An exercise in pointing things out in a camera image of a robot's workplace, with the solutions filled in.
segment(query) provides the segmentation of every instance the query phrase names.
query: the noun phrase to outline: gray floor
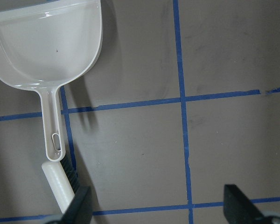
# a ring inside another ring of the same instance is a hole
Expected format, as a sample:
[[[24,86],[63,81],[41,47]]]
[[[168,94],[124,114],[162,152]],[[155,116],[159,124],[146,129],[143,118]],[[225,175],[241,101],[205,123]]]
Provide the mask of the gray floor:
[[[101,55],[61,94],[91,223],[225,224],[226,183],[280,213],[280,0],[101,1]],[[40,111],[0,81],[0,223],[60,213]]]

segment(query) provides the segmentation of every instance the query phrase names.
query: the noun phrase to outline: white dustpan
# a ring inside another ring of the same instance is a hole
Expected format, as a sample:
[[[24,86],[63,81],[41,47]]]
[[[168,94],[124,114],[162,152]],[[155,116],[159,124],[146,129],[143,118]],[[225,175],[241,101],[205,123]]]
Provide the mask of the white dustpan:
[[[0,80],[41,97],[46,155],[65,155],[59,88],[96,62],[100,0],[58,0],[0,12]]]

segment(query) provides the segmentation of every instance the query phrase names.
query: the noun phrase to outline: hanging hole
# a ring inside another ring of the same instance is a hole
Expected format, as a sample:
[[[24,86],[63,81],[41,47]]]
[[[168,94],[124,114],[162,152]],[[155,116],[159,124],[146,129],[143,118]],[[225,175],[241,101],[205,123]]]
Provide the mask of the hanging hole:
[[[60,146],[60,136],[59,136],[59,134],[53,133],[52,134],[52,141],[53,141],[54,149],[57,152],[60,152],[61,151],[61,146]]]

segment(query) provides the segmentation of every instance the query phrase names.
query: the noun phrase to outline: dustpan handle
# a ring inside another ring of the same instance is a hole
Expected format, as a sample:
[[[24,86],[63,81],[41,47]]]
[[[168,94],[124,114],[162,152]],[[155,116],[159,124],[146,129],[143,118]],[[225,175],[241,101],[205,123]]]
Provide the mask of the dustpan handle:
[[[65,156],[58,90],[59,88],[38,89],[42,103],[46,156],[50,161],[60,161]]]

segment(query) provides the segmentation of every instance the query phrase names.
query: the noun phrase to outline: white plastic object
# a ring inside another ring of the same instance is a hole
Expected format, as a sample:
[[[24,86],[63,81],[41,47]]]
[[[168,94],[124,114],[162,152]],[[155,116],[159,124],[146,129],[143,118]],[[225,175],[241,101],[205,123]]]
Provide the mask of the white plastic object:
[[[60,162],[46,161],[42,164],[49,185],[62,213],[66,211],[75,193]]]
[[[101,44],[100,0],[58,0],[0,12],[0,80],[39,94],[50,161],[65,155],[58,90],[94,65]]]

